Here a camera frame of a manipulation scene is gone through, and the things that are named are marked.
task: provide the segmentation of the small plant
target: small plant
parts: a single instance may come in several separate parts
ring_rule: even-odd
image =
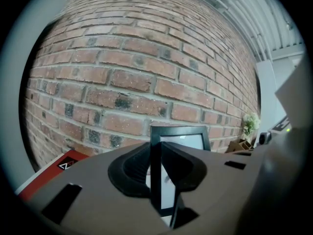
[[[259,129],[260,120],[258,115],[254,112],[244,115],[244,134],[248,137],[254,131]]]

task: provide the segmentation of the red brick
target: red brick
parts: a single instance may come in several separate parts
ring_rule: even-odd
[[[214,107],[213,107],[213,109],[217,110],[219,112],[226,113],[226,111],[227,111],[227,103],[225,103],[223,101],[220,101],[218,99],[215,99],[214,100]]]
[[[201,122],[207,124],[223,124],[223,116],[215,112],[203,111]]]
[[[204,76],[206,76],[212,80],[215,80],[215,72],[208,65],[198,63],[198,67],[196,70],[199,73],[201,73],[202,75],[204,75]]]
[[[42,81],[42,86],[43,83],[46,83],[46,87],[45,87],[45,92],[47,92],[48,94],[51,95],[55,95],[58,93],[58,89],[60,84],[59,83],[55,83],[55,82],[50,82],[50,81]]]
[[[229,91],[237,96],[240,100],[243,99],[243,94],[233,84],[229,84]]]
[[[176,78],[176,67],[160,60],[150,57],[135,56],[133,63],[137,69],[149,71],[169,78]]]
[[[123,142],[121,147],[133,145],[133,144],[138,144],[138,143],[144,143],[147,142],[145,140],[138,140],[138,139],[130,139],[130,138],[123,138]]]
[[[142,14],[142,13],[137,13],[137,12],[130,12],[126,16],[130,17],[130,18],[140,18],[140,19],[150,20],[150,21],[153,21],[153,22],[157,22],[157,23],[161,23],[161,24],[170,26],[171,28],[175,28],[175,29],[178,29],[178,30],[182,30],[183,29],[182,25],[180,25],[180,24],[178,24],[176,22],[173,22],[171,20],[164,19],[162,17],[152,16],[152,15],[147,15],[147,14]]]
[[[29,77],[44,77],[46,68],[34,68],[30,70]]]
[[[86,29],[75,29],[75,30],[67,31],[54,37],[53,40],[54,42],[60,42],[60,41],[64,41],[70,38],[74,38],[74,37],[81,37],[85,31]]]
[[[162,25],[162,24],[153,23],[153,22],[144,21],[144,20],[138,20],[137,21],[137,26],[138,27],[142,27],[142,28],[157,30],[157,31],[160,31],[160,32],[163,32],[163,33],[165,33],[166,30],[167,30],[167,27]]]
[[[125,41],[123,49],[133,50],[133,51],[157,56],[159,47],[148,41],[144,41],[140,39],[127,39]]]
[[[142,135],[143,121],[139,119],[109,114],[105,116],[103,127],[107,130]]]
[[[50,109],[50,101],[51,98],[49,96],[40,95],[39,97],[39,104],[48,110]]]
[[[234,106],[236,106],[237,108],[240,107],[240,100],[236,97],[234,97]]]
[[[167,109],[167,102],[155,99],[148,99],[145,97],[137,97],[132,99],[132,106],[130,108],[130,111],[140,114],[166,117]]]
[[[169,34],[172,36],[175,36],[175,37],[177,37],[177,38],[179,38],[185,42],[190,43],[194,47],[203,50],[206,54],[210,55],[211,57],[214,57],[214,52],[210,48],[208,48],[206,45],[202,44],[198,40],[194,39],[193,37],[190,37],[187,34],[181,32],[181,31],[175,30],[175,29],[170,29]]]
[[[100,105],[108,108],[115,108],[115,101],[119,93],[90,88],[87,92],[86,103]]]
[[[182,54],[179,51],[172,49],[164,49],[162,52],[162,58],[170,60],[179,65],[183,65],[185,67],[190,67],[190,58],[187,55]],[[193,60],[192,63],[196,68],[198,68],[198,63]]]
[[[104,11],[110,11],[112,10],[111,7],[109,8],[99,8],[97,9],[97,12],[104,12]],[[123,11],[137,11],[137,12],[141,12],[142,8],[136,8],[136,7],[130,7],[130,6],[120,6],[120,7],[114,7],[115,11],[118,10],[123,10]]]
[[[92,45],[93,47],[110,47],[120,48],[123,39],[118,37],[96,37],[96,42]]]
[[[231,66],[228,66],[228,68],[229,68],[229,72],[230,72],[231,74],[233,74],[233,76],[238,80],[236,86],[237,86],[238,88],[240,88],[240,85],[238,85],[238,83],[239,83],[239,81],[241,80],[241,77],[239,76],[239,74],[238,74]]]
[[[194,46],[197,46],[200,43],[199,41],[197,41],[193,37],[188,36],[187,34],[183,33],[180,30],[170,29],[169,34],[183,40],[184,42],[190,43]]]
[[[142,92],[150,90],[151,81],[150,76],[124,70],[115,70],[111,76],[111,85]]]
[[[199,40],[200,42],[204,43],[204,37],[201,36],[200,34],[194,32],[193,30],[187,28],[187,27],[184,27],[184,32],[194,38],[196,38],[197,40]]]
[[[224,129],[224,134],[223,134],[223,136],[224,136],[224,137],[229,137],[229,136],[231,136],[231,134],[230,134],[230,133],[231,133],[231,130],[232,130],[231,128],[225,128],[225,129]]]
[[[98,52],[98,50],[77,50],[73,55],[72,62],[94,64]]]
[[[77,140],[82,139],[82,127],[60,119],[60,130]]]
[[[60,96],[69,100],[81,102],[85,86],[76,84],[62,84]]]
[[[156,11],[159,11],[159,12],[164,12],[164,13],[170,14],[170,15],[178,17],[178,18],[183,18],[183,15],[181,15],[181,14],[179,14],[177,12],[165,9],[165,8],[161,8],[159,4],[158,4],[159,6],[154,6],[154,5],[151,5],[151,4],[153,4],[153,3],[152,2],[150,2],[150,4],[140,3],[140,4],[137,4],[136,6],[153,9],[153,10],[156,10]]]
[[[58,54],[55,54],[54,64],[58,63],[68,63],[73,55],[73,51],[64,51]]]
[[[241,118],[241,111],[238,108],[232,106],[231,104],[228,105],[227,114]]]
[[[113,29],[112,25],[94,26],[88,29],[85,35],[108,34]]]
[[[65,103],[63,101],[53,100],[52,110],[60,115],[65,115]]]
[[[218,73],[216,73],[216,82],[222,85],[223,87],[225,87],[226,89],[228,89],[229,82],[227,81],[225,77],[223,77],[222,75],[219,75]]]
[[[124,14],[125,14],[125,11],[114,11],[112,8],[112,11],[103,12],[99,17],[100,18],[123,17]]]
[[[45,71],[46,71],[46,73],[45,73],[44,77],[45,77],[45,78],[51,78],[51,79],[53,79],[53,78],[55,78],[56,75],[58,74],[59,68],[47,67],[47,68],[45,69]]]
[[[233,127],[241,127],[241,122],[242,121],[240,119],[232,117],[230,120],[230,125]]]
[[[134,28],[132,26],[116,26],[112,30],[112,33],[115,35],[122,35],[122,36],[135,36],[140,38],[145,38],[150,41],[159,42],[164,45],[171,46],[173,48],[179,48],[179,40],[165,35],[163,33],[159,33],[149,29],[143,28]]]
[[[108,68],[63,66],[57,78],[105,84],[108,77]]]
[[[210,127],[209,138],[220,138],[223,135],[223,128],[220,127]]]
[[[174,104],[171,118],[176,120],[197,123],[199,122],[200,119],[200,110],[197,108]]]
[[[223,97],[227,102],[233,103],[234,96],[232,95],[231,92],[228,90],[224,90],[224,97]]]
[[[47,35],[47,37],[54,37],[56,35],[59,35],[61,33],[63,33],[65,31],[66,27],[62,27],[62,28],[59,28],[59,29],[55,29],[55,30],[52,30],[49,32],[49,34]]]
[[[82,22],[73,23],[67,27],[67,31],[78,29],[81,27],[81,25],[82,25]]]
[[[202,62],[206,62],[205,53],[192,45],[183,44],[182,51],[201,60]]]
[[[91,37],[83,37],[72,40],[69,48],[87,47],[87,43]]]
[[[224,68],[227,67],[226,61],[223,58],[221,58],[219,55],[216,55],[216,61],[220,63]]]
[[[211,96],[162,79],[157,80],[155,93],[185,102],[198,104],[206,108],[212,108],[213,106],[213,98]]]
[[[197,76],[197,75],[194,75],[194,74],[187,72],[185,70],[180,71],[179,82],[193,86],[193,87],[196,87],[196,88],[199,88],[201,90],[204,90],[204,88],[205,88],[204,78]]]
[[[226,77],[231,83],[233,83],[234,77],[233,77],[233,75],[230,74],[230,72],[227,71],[226,69],[223,70],[223,76]]]
[[[219,84],[210,80],[207,81],[206,91],[218,97],[222,97],[223,95],[223,88]]]
[[[52,127],[58,127],[58,119],[47,111],[42,110],[38,106],[34,108],[34,115],[49,124]]]
[[[107,50],[100,53],[99,62],[134,67],[132,64],[133,57],[134,55],[129,53]]]
[[[73,107],[73,117],[72,119],[86,123],[89,125],[98,125],[100,123],[101,112],[88,109],[85,107],[74,106]]]
[[[26,98],[38,104],[39,102],[39,94],[37,92],[33,92],[29,89],[26,90],[25,94]]]
[[[98,18],[98,13],[94,13],[94,14],[89,14],[89,15],[85,15],[85,16],[82,16],[82,17],[75,17],[73,20],[72,20],[72,23],[76,23],[76,22],[80,22],[80,21],[84,21],[84,20],[88,20],[88,19],[95,19],[95,18]]]
[[[207,64],[212,67],[213,69],[215,69],[216,71],[218,71],[219,73],[223,73],[224,68],[218,63],[216,62],[214,59],[208,57],[207,58]]]
[[[130,18],[100,18],[100,19],[90,19],[82,22],[82,27],[95,26],[102,24],[123,24],[131,25],[134,19]]]
[[[172,15],[165,13],[165,12],[160,12],[157,10],[152,10],[152,9],[144,9],[143,13],[147,13],[147,14],[153,14],[159,17],[163,17],[163,18],[167,18],[170,19],[172,17]]]
[[[69,138],[64,138],[63,135],[58,134],[55,131],[51,131],[52,132],[52,139],[59,144],[60,146],[65,147],[66,149],[68,149],[69,147],[83,153],[86,154],[88,156],[93,156],[95,154],[98,154],[99,151],[97,149],[88,147],[87,145],[84,144],[80,144],[77,143]]]

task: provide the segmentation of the black picture frame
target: black picture frame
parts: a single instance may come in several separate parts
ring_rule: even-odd
[[[151,203],[161,216],[172,213],[173,208],[166,212],[161,208],[161,137],[201,135],[203,150],[211,151],[206,126],[151,126]]]

